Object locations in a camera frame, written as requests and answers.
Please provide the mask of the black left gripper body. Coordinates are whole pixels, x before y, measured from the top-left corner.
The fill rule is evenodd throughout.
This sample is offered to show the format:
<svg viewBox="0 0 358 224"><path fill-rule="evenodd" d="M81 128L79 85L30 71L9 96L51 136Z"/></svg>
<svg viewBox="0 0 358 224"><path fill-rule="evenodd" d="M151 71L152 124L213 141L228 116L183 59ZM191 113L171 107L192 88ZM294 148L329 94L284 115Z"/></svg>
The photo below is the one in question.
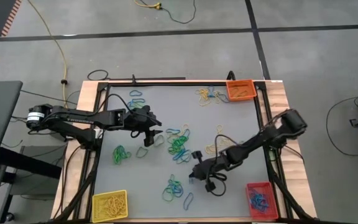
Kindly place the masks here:
<svg viewBox="0 0 358 224"><path fill-rule="evenodd" d="M154 143L155 131L150 130L154 125L155 116L151 112L149 105L134 108L124 115L124 129L131 132L131 138L137 138L140 133L145 133L145 147L149 147Z"/></svg>

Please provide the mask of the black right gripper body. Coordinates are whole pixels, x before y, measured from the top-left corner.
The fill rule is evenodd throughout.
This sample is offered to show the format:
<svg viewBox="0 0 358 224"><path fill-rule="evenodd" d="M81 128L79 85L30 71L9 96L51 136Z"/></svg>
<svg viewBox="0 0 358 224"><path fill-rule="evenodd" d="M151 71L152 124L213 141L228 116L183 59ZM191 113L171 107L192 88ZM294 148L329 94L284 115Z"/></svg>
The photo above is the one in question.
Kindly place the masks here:
<svg viewBox="0 0 358 224"><path fill-rule="evenodd" d="M203 155L201 151L192 152L191 156L199 162L192 168L192 173L195 175L195 178L193 179L205 181L205 189L207 192L214 192L216 185L211 179L216 179L222 182L223 192L225 192L225 181L227 181L227 175L219 173L220 170L225 169L224 160L217 156L207 160L202 160Z"/></svg>

